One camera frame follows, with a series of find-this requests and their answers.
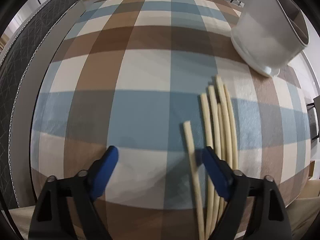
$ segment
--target checkered tablecloth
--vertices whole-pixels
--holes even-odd
[[[182,122],[191,120],[196,148],[204,147],[198,95],[219,74],[232,98],[240,169],[273,176],[290,203],[310,161],[305,95],[292,67],[268,79],[237,54],[230,30],[241,10],[224,0],[94,3],[40,89],[31,135],[36,193],[49,175],[74,176],[115,145],[119,162],[95,203],[113,239],[197,239]],[[199,173],[205,205],[203,166]]]

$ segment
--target white container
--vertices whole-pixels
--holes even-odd
[[[272,77],[307,46],[309,36],[292,0],[247,0],[231,41],[250,67]]]

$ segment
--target beige stick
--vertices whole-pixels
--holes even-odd
[[[192,184],[195,192],[199,240],[204,240],[204,217],[203,217],[203,206],[202,206],[202,198],[201,198],[201,188],[200,188],[199,174],[198,174],[197,165],[196,165],[195,144],[193,142],[190,121],[186,121],[183,123],[183,130],[184,130],[184,135],[187,143],[191,175],[192,175]]]
[[[218,104],[218,118],[219,118],[219,127],[220,127],[220,140],[221,140],[221,159],[226,160],[226,144],[224,141],[224,129],[222,122],[222,113],[221,113],[221,104]],[[218,221],[220,220],[224,211],[224,199],[220,198],[219,203],[219,212],[218,212]]]
[[[210,121],[210,110],[209,103],[206,93],[202,93],[200,95],[201,107],[202,107],[202,116],[204,121],[204,132],[205,132],[205,140],[207,146],[213,148],[212,141],[212,129],[211,129],[211,121]],[[207,200],[207,219],[205,223],[205,239],[207,240],[210,236],[211,230],[211,222],[212,222],[212,209],[213,209],[213,199],[214,199],[214,186],[213,183],[208,176],[208,200]]]
[[[231,103],[231,97],[228,91],[226,84],[223,85],[224,92],[226,94],[227,106],[229,112],[230,119],[230,128],[231,128],[231,139],[232,139],[232,169],[237,170],[239,168],[238,165],[238,143],[237,143],[237,132],[236,132],[236,121],[235,115],[233,112],[233,107]]]
[[[224,135],[226,142],[226,160],[231,168],[233,168],[233,158],[232,158],[232,139],[231,139],[231,128],[230,128],[230,119],[227,106],[226,94],[224,92],[223,83],[220,76],[216,76],[216,84],[218,88],[218,94],[221,102],[222,110],[222,121],[224,127]]]
[[[221,159],[221,141],[220,141],[220,127],[219,127],[217,98],[216,98],[216,93],[214,91],[213,86],[209,86],[208,91],[209,91],[210,106],[211,106],[211,113],[212,113],[212,120],[213,120],[213,134],[214,134],[214,146],[215,146],[214,151],[218,156],[218,158]],[[215,191],[210,234],[214,230],[218,220],[219,203],[220,203],[220,197]]]

